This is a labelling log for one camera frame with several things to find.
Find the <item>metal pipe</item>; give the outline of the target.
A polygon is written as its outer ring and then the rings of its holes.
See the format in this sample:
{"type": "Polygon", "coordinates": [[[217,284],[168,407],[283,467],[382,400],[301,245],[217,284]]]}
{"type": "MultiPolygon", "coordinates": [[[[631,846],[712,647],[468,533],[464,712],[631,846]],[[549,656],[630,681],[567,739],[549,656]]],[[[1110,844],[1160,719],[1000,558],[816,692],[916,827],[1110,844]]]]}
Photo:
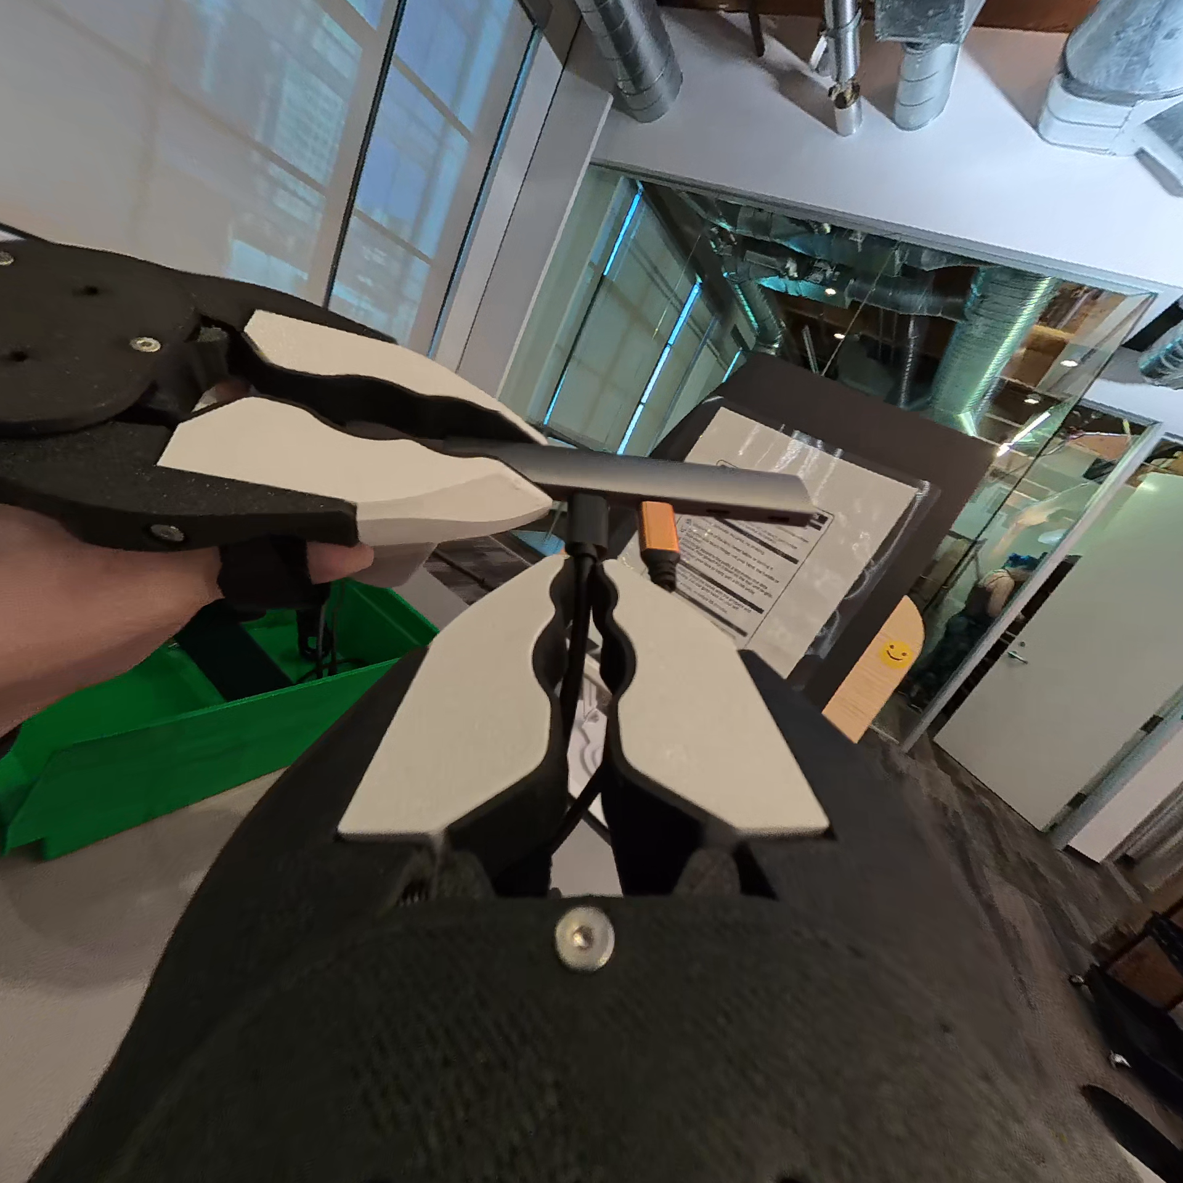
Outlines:
{"type": "Polygon", "coordinates": [[[819,39],[810,69],[829,79],[837,135],[854,136],[861,128],[864,106],[859,83],[862,10],[859,1],[823,1],[819,39]]]}

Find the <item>white duct fitting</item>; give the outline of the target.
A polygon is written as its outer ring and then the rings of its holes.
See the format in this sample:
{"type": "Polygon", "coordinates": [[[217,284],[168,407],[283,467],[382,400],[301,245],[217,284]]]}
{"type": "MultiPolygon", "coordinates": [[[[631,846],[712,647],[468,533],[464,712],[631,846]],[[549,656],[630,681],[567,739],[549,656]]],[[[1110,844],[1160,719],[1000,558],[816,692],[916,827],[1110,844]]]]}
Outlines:
{"type": "Polygon", "coordinates": [[[1068,36],[1036,125],[1039,138],[1135,158],[1182,189],[1182,3],[1099,1],[1068,36]]]}

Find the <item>large window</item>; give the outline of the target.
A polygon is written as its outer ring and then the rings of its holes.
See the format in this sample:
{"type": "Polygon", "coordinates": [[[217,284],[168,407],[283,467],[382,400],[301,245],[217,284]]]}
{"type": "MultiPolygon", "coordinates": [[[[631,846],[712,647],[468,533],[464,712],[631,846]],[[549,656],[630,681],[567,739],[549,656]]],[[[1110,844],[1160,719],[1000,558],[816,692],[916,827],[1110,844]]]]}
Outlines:
{"type": "Polygon", "coordinates": [[[2,240],[436,353],[552,20],[518,1],[4,1],[2,240]]]}

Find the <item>white door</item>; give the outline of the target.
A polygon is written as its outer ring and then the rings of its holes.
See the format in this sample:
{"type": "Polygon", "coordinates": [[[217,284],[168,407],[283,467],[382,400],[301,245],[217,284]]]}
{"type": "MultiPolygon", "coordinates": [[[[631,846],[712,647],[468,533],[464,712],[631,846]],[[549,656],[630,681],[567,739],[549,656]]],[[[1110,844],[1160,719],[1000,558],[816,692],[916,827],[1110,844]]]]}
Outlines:
{"type": "Polygon", "coordinates": [[[1182,478],[1157,473],[934,742],[1046,830],[1181,681],[1182,478]]]}

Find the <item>green storage bin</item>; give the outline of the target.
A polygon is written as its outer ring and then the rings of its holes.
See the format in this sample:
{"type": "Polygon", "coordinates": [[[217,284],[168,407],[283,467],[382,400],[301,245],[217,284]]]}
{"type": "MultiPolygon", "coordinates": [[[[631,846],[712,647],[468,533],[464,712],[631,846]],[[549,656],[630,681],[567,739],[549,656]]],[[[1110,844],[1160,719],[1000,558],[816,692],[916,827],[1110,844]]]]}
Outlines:
{"type": "Polygon", "coordinates": [[[1,765],[1,850],[82,850],[291,765],[436,628],[395,591],[240,620],[213,605],[129,674],[22,725],[1,765]]]}

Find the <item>laminated instruction sheet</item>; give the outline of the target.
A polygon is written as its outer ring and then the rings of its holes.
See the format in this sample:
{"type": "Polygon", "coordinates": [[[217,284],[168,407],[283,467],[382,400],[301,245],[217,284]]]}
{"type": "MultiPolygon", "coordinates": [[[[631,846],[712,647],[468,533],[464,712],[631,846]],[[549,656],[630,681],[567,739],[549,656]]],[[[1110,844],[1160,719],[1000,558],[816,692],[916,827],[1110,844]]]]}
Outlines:
{"type": "Polygon", "coordinates": [[[689,461],[798,478],[806,524],[681,516],[676,593],[738,650],[805,688],[933,498],[928,482],[720,409],[689,461]]]}

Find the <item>wood-edged black board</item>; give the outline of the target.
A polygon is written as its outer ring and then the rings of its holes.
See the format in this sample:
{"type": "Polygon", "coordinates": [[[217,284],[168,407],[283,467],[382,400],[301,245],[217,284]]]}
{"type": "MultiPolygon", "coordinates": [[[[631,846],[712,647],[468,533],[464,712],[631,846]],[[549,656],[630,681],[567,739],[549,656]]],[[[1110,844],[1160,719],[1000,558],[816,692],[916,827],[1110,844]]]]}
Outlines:
{"type": "Polygon", "coordinates": [[[928,482],[933,498],[916,524],[907,528],[884,575],[857,609],[806,686],[788,686],[819,709],[827,709],[858,661],[872,650],[874,674],[890,685],[884,702],[904,670],[880,660],[880,631],[946,537],[958,514],[991,466],[996,450],[915,412],[907,412],[861,392],[845,389],[790,362],[753,354],[726,382],[674,423],[652,450],[664,460],[689,461],[695,443],[720,409],[735,410],[785,433],[800,432],[837,446],[875,470],[908,482],[928,482]]]}

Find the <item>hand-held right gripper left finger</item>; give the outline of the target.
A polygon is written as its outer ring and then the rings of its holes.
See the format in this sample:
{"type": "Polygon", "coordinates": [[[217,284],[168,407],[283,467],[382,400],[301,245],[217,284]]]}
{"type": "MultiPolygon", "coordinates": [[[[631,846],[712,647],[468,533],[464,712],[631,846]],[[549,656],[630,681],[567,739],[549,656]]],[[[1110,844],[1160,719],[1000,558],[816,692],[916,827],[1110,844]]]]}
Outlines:
{"type": "Polygon", "coordinates": [[[509,898],[545,899],[569,804],[560,688],[572,565],[553,555],[430,644],[337,825],[350,844],[474,855],[509,898]]]}

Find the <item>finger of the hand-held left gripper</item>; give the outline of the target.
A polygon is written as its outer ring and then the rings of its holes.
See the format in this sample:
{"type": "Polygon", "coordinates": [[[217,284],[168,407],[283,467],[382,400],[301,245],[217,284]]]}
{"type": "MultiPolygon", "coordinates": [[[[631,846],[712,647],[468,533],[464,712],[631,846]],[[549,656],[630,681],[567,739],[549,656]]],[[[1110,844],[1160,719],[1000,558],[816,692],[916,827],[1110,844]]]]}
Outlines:
{"type": "Polygon", "coordinates": [[[343,500],[374,552],[363,584],[398,589],[443,542],[529,524],[553,499],[509,466],[408,439],[376,440],[309,410],[249,397],[176,428],[159,466],[343,500]]]}
{"type": "Polygon", "coordinates": [[[258,399],[197,417],[199,446],[284,436],[328,442],[358,423],[428,446],[544,446],[544,436],[454,371],[407,346],[254,312],[230,350],[230,371],[258,399]]]}

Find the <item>person's left hand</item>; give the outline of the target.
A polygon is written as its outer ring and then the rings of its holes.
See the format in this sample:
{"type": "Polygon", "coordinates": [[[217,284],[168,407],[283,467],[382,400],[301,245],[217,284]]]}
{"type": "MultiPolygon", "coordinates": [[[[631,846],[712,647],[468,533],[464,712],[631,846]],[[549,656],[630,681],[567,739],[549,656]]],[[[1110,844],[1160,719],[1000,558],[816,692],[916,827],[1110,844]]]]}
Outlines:
{"type": "Polygon", "coordinates": [[[113,552],[1,509],[2,744],[29,719],[127,674],[222,597],[219,550],[113,552]]]}

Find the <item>silver ventilation duct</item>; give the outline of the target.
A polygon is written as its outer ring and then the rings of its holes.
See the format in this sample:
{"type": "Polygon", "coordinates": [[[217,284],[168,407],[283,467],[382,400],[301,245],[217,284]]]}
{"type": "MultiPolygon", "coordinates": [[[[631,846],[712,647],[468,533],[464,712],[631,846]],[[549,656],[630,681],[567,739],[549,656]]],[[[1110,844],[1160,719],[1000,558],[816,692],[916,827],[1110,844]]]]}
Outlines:
{"type": "Polygon", "coordinates": [[[982,5],[982,1],[876,1],[876,39],[904,47],[892,114],[902,130],[919,131],[945,109],[958,52],[982,5]]]}
{"type": "Polygon", "coordinates": [[[575,5],[631,120],[649,124],[674,110],[684,76],[658,2],[576,1],[575,5]]]}

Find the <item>grey usb hub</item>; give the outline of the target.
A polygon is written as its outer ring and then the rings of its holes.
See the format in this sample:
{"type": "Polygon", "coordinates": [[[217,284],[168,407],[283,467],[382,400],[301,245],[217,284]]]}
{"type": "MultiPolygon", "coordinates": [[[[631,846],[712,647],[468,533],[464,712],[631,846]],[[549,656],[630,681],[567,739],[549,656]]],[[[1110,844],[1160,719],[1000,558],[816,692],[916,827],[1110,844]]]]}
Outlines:
{"type": "Polygon", "coordinates": [[[659,501],[684,515],[792,527],[818,515],[804,483],[791,475],[534,443],[449,439],[431,446],[457,458],[496,460],[553,500],[589,493],[613,507],[659,501]]]}

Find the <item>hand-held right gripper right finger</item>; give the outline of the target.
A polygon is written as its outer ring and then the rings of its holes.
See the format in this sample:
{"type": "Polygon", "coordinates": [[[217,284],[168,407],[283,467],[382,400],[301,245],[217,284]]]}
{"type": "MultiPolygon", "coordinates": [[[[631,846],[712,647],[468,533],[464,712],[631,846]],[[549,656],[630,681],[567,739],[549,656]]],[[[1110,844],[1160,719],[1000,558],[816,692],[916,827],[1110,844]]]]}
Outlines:
{"type": "Polygon", "coordinates": [[[668,896],[697,854],[739,885],[762,842],[830,821],[743,658],[696,609],[616,560],[595,598],[611,693],[591,786],[620,888],[668,896]]]}

